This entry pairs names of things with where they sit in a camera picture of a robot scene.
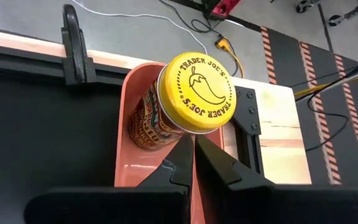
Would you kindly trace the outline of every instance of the concrete floor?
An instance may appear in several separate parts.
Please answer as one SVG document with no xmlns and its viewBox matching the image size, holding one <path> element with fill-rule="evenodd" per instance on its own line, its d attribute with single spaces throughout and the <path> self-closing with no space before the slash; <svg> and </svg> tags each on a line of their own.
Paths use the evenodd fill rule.
<svg viewBox="0 0 358 224">
<path fill-rule="evenodd" d="M 266 26 L 298 40 L 328 49 L 317 7 L 304 14 L 295 12 L 298 0 L 242 0 L 232 13 L 246 21 Z M 32 1 L 0 0 L 0 29 L 61 42 L 62 6 L 70 0 Z M 106 13 L 157 14 L 167 16 L 183 25 L 173 11 L 157 0 L 82 0 L 90 9 Z M 201 13 L 174 2 L 179 13 L 190 22 L 201 19 Z M 325 0 L 324 15 L 344 14 L 358 5 L 357 0 Z M 154 18 L 104 17 L 86 12 L 78 6 L 80 26 L 85 33 L 88 49 L 168 62 L 186 51 L 202 51 L 189 34 L 171 23 Z M 334 52 L 358 61 L 358 17 L 338 27 L 328 27 Z M 267 82 L 262 38 L 258 32 L 229 22 L 222 22 L 216 30 L 229 38 L 246 70 L 246 78 Z M 225 52 L 213 45 L 216 34 L 197 34 L 208 52 L 230 71 L 234 62 Z"/>
</svg>

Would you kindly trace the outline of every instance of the wooden board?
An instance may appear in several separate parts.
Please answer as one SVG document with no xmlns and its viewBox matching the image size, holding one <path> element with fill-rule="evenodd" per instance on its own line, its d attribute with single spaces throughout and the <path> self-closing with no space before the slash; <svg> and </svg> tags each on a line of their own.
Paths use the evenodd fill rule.
<svg viewBox="0 0 358 224">
<path fill-rule="evenodd" d="M 0 46 L 65 57 L 62 44 L 0 32 Z M 139 58 L 88 50 L 95 63 L 134 68 L 151 62 Z M 260 145 L 266 178 L 278 184 L 310 184 L 310 173 L 293 92 L 284 86 L 233 78 L 237 86 L 255 89 L 262 135 Z M 236 137 L 231 124 L 223 127 L 224 150 L 236 157 Z"/>
</svg>

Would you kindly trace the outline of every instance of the yellow lid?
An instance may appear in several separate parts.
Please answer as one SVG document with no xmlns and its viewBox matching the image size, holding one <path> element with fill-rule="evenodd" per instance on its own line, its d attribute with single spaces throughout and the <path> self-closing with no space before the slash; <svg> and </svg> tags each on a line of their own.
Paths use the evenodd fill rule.
<svg viewBox="0 0 358 224">
<path fill-rule="evenodd" d="M 193 133 L 224 125 L 236 108 L 236 91 L 227 70 L 202 53 L 175 57 L 158 78 L 158 95 L 168 117 Z"/>
</svg>

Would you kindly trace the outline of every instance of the screw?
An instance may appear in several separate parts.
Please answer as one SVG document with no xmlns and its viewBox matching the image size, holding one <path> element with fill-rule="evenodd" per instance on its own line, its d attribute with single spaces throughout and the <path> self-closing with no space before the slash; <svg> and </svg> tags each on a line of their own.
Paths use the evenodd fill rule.
<svg viewBox="0 0 358 224">
<path fill-rule="evenodd" d="M 252 99 L 254 97 L 254 94 L 252 94 L 251 92 L 248 92 L 247 96 L 248 96 L 248 98 Z"/>
<path fill-rule="evenodd" d="M 252 123 L 252 124 L 251 124 L 251 128 L 252 128 L 252 130 L 256 130 L 256 129 L 258 128 L 258 125 L 257 125 L 257 124 Z"/>
</svg>

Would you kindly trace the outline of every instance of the jar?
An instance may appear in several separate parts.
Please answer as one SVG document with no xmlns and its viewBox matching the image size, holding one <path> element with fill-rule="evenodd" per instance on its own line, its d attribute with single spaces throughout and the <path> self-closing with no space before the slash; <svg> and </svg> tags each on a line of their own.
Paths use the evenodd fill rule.
<svg viewBox="0 0 358 224">
<path fill-rule="evenodd" d="M 154 151 L 185 133 L 216 130 L 235 108 L 227 70 L 209 55 L 187 52 L 168 63 L 144 93 L 129 118 L 128 134 L 141 149 Z"/>
</svg>

